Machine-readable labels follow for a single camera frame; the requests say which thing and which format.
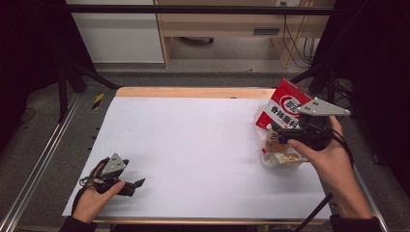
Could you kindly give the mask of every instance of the finger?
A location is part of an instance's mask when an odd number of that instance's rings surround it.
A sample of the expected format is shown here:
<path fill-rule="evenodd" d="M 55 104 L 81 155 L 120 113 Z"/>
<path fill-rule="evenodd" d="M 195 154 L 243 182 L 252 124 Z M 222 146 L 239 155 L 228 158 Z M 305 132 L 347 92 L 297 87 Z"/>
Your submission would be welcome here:
<path fill-rule="evenodd" d="M 101 173 L 103 168 L 104 168 L 104 164 L 102 163 L 102 164 L 100 164 L 99 167 L 97 167 L 97 170 L 94 172 L 94 176 L 97 176 L 98 173 Z"/>
<path fill-rule="evenodd" d="M 331 121 L 332 129 L 337 131 L 340 135 L 343 135 L 343 131 L 341 129 L 341 124 L 337 120 L 337 118 L 335 116 L 329 116 L 329 120 Z"/>
<path fill-rule="evenodd" d="M 295 139 L 289 139 L 287 140 L 287 144 L 295 149 L 295 151 L 297 151 L 298 153 L 304 155 L 308 160 L 314 160 L 314 155 L 316 154 L 316 152 L 311 150 L 304 143 Z"/>
<path fill-rule="evenodd" d="M 103 195 L 106 197 L 107 200 L 111 199 L 115 194 L 120 192 L 121 189 L 123 189 L 125 182 L 119 182 L 112 186 L 108 191 L 106 191 Z"/>

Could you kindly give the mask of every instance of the snack bag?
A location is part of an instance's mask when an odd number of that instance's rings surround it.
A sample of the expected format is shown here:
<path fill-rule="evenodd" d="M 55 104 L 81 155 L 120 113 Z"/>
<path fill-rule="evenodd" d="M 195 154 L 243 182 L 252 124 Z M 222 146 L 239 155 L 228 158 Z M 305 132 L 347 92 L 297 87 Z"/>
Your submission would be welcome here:
<path fill-rule="evenodd" d="M 298 166 L 307 159 L 285 144 L 278 142 L 277 129 L 297 129 L 299 113 L 297 107 L 310 101 L 296 85 L 282 79 L 277 90 L 256 121 L 256 126 L 268 130 L 262 142 L 263 163 L 269 167 Z"/>
<path fill-rule="evenodd" d="M 268 125 L 275 122 L 284 129 L 297 129 L 299 127 L 297 107 L 310 100 L 309 95 L 283 78 L 256 121 L 256 126 L 267 130 Z"/>

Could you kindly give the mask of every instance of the white paper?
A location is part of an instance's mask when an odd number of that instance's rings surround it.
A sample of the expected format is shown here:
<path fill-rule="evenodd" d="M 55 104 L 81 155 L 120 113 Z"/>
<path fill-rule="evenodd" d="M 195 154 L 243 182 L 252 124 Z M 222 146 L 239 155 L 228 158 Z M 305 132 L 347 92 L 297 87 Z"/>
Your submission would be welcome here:
<path fill-rule="evenodd" d="M 120 179 L 145 178 L 100 217 L 301 219 L 325 197 L 311 164 L 269 169 L 254 114 L 266 100 L 114 98 L 81 177 L 118 153 Z M 71 214 L 75 194 L 63 213 Z M 316 218 L 328 219 L 326 206 Z"/>

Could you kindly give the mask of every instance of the white cabinet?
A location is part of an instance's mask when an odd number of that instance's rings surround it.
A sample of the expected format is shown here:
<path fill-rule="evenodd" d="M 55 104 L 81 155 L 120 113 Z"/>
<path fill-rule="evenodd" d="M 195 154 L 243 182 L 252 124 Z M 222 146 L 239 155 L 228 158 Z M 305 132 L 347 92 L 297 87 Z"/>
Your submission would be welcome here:
<path fill-rule="evenodd" d="M 152 0 L 67 0 L 68 4 L 153 5 Z M 163 63 L 155 14 L 73 14 L 94 63 Z"/>

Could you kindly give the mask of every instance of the red snack bag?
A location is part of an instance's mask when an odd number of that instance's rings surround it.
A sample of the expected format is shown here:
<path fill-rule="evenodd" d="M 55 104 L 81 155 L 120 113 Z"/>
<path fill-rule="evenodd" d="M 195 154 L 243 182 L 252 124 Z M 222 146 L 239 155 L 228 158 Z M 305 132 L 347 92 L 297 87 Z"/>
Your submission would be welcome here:
<path fill-rule="evenodd" d="M 297 129 L 300 117 L 297 107 L 310 100 L 309 95 L 283 78 L 256 121 L 256 126 L 267 129 L 267 126 L 274 121 L 283 129 Z"/>

